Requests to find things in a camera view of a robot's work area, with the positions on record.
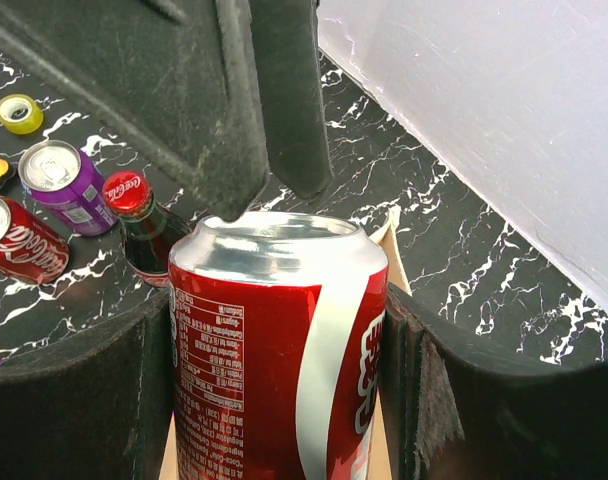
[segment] barcode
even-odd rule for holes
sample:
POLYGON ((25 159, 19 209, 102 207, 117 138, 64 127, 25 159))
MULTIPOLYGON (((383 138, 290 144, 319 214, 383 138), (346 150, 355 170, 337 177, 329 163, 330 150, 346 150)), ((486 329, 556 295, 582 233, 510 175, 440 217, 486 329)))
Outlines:
POLYGON ((67 210, 66 212, 62 213, 66 215, 66 217, 73 223, 86 223, 93 220, 93 217, 91 217, 89 213, 82 207, 67 210))
POLYGON ((83 195, 87 202, 92 202, 97 197, 97 190, 93 185, 89 185, 83 195))

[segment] yellow tape roll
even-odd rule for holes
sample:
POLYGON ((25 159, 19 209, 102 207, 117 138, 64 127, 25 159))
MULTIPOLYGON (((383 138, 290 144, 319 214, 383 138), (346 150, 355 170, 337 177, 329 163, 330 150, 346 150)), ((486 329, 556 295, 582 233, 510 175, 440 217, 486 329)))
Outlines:
POLYGON ((44 113, 28 95, 17 93, 0 100, 0 123, 11 133, 33 133, 43 121, 44 113))

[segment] black marble surface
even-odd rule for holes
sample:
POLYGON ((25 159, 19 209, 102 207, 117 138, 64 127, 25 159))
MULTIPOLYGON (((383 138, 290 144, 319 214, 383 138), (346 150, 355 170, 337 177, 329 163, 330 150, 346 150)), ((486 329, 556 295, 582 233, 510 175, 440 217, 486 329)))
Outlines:
MULTIPOLYGON (((272 178, 253 208, 335 215, 370 233, 384 222, 388 208, 398 205, 400 251, 418 302, 544 362, 580 366, 608 358, 608 315, 341 69, 323 59, 322 71, 333 184, 321 201, 308 204, 272 178)), ((0 125, 1 157, 17 164, 30 145, 65 140, 91 156, 105 175, 143 170, 157 198, 183 217, 194 220, 201 213, 150 161, 0 52, 0 99, 10 93, 35 98, 45 122, 26 137, 0 125)), ((52 285, 0 276, 0 358, 90 328, 154 293, 129 270, 117 229, 99 238, 72 235, 25 196, 18 179, 5 193, 68 238, 73 258, 52 285)))

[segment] red soda can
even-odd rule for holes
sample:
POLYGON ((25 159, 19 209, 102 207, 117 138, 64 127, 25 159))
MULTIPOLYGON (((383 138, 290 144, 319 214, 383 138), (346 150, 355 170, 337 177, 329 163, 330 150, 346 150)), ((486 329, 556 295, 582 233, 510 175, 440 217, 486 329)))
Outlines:
POLYGON ((0 197, 0 273, 27 283, 59 277, 70 257, 62 237, 10 198, 0 197))
POLYGON ((388 260, 330 217, 202 220, 169 256, 180 480, 364 480, 388 260))

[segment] white wall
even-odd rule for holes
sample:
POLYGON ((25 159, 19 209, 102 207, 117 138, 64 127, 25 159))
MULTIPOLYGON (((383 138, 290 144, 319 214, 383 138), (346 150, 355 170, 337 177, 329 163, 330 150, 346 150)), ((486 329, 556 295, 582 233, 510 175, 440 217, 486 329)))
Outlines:
POLYGON ((608 312, 608 0, 322 0, 320 45, 608 312))

